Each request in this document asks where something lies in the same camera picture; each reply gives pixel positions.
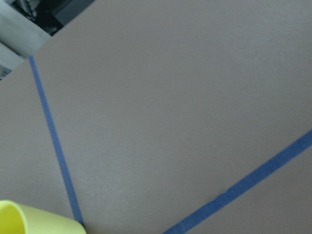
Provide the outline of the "yellow cup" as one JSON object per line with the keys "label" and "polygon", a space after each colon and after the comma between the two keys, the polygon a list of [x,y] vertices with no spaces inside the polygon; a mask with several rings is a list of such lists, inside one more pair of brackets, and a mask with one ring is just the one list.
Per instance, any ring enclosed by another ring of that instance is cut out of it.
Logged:
{"label": "yellow cup", "polygon": [[10,200],[0,202],[2,234],[84,234],[75,220],[21,205]]}

